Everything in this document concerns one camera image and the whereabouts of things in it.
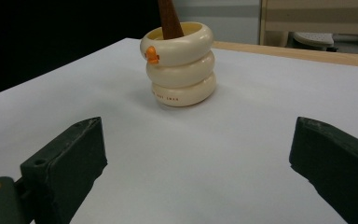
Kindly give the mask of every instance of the cream-colored cup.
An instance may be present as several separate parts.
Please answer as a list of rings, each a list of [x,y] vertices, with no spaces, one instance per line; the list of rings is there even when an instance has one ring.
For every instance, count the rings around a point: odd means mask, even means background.
[[[163,39],[161,27],[141,40],[146,73],[159,102],[171,106],[194,105],[215,89],[213,33],[205,24],[181,22],[184,36]]]

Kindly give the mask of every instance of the brown wooden stick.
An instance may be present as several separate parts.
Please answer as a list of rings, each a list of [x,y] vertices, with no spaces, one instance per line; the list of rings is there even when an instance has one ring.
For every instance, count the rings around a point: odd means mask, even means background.
[[[158,9],[164,39],[184,36],[172,0],[158,0]]]

